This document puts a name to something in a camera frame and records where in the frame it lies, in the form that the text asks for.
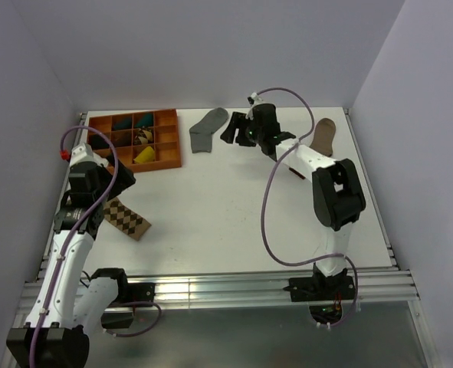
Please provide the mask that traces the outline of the grey sock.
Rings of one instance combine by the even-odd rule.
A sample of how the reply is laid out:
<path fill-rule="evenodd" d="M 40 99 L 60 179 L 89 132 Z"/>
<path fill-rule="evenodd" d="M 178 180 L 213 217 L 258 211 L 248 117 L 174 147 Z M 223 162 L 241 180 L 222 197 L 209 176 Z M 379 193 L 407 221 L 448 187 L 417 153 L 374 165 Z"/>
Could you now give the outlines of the grey sock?
<path fill-rule="evenodd" d="M 192 153 L 210 153 L 213 135 L 228 120 L 228 111 L 222 107 L 210 110 L 198 123 L 189 129 Z"/>

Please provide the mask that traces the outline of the black sock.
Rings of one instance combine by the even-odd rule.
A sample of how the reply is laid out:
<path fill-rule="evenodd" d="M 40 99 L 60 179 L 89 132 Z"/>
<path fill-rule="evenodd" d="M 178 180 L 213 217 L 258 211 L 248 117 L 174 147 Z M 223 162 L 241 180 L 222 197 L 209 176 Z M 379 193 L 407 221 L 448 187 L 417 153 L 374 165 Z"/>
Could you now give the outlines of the black sock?
<path fill-rule="evenodd" d="M 87 142 L 92 150 L 105 150 L 109 148 L 108 142 L 97 134 L 90 135 Z"/>

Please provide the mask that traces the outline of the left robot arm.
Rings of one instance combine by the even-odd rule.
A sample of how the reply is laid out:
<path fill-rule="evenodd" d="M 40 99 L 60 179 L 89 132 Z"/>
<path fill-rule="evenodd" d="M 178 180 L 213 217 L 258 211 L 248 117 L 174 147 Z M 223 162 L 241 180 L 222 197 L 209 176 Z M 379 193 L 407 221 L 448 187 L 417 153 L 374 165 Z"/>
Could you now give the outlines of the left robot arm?
<path fill-rule="evenodd" d="M 130 286 L 121 268 L 94 272 L 77 296 L 87 256 L 104 220 L 104 207 L 135 184 L 133 173 L 113 154 L 103 158 L 82 146 L 69 160 L 69 188 L 54 217 L 46 274 L 22 327 L 10 329 L 6 345 L 20 367 L 83 367 L 90 332 L 111 304 L 129 300 Z"/>

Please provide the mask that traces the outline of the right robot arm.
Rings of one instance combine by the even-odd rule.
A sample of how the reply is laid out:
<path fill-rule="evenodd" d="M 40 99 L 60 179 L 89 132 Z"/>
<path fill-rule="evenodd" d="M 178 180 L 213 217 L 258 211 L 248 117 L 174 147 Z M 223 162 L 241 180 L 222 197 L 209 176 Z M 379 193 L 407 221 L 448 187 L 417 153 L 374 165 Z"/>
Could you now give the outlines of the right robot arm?
<path fill-rule="evenodd" d="M 311 259 L 315 271 L 313 292 L 327 299 L 339 289 L 336 278 L 346 268 L 346 252 L 353 224 L 366 208 L 366 199 L 352 160 L 333 159 L 335 123 L 323 118 L 313 125 L 309 146 L 283 131 L 272 103 L 254 102 L 247 113 L 233 113 L 221 139 L 240 146 L 259 146 L 262 153 L 310 182 L 313 210 L 323 229 L 325 253 Z"/>

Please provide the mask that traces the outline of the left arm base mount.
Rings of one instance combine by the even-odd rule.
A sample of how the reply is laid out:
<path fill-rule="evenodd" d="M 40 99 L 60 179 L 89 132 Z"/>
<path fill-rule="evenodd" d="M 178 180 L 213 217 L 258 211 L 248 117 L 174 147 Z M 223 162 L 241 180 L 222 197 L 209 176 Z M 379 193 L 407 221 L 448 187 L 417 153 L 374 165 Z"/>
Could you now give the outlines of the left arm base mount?
<path fill-rule="evenodd" d="M 113 301 L 103 313 L 100 319 L 102 327 L 108 330 L 129 328 L 138 307 L 152 307 L 143 305 L 143 302 L 154 301 L 155 289 L 156 284 L 151 282 L 129 283 L 126 294 Z"/>

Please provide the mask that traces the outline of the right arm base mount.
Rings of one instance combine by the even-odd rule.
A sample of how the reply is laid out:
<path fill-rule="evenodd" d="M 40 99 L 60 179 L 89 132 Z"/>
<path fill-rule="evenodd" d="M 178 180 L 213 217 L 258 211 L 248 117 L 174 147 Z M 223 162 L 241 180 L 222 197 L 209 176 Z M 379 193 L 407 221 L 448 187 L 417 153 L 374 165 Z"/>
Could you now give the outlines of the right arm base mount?
<path fill-rule="evenodd" d="M 352 276 L 344 268 L 334 276 L 325 276 L 317 268 L 310 277 L 289 278 L 283 288 L 292 302 L 354 301 L 357 288 Z"/>

